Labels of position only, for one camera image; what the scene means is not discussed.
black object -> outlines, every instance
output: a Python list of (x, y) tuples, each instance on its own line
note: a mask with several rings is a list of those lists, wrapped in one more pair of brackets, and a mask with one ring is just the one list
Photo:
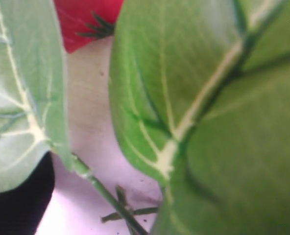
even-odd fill
[(34, 235), (54, 189), (50, 153), (18, 188), (0, 193), (0, 235)]

artificial plant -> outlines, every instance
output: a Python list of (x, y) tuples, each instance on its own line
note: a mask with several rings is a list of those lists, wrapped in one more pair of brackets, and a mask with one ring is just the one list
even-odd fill
[[(57, 28), (50, 0), (0, 0), (0, 191), (49, 149), (97, 182), (70, 154)], [(125, 0), (109, 93), (122, 152), (166, 189), (151, 234), (290, 234), (290, 0)]]

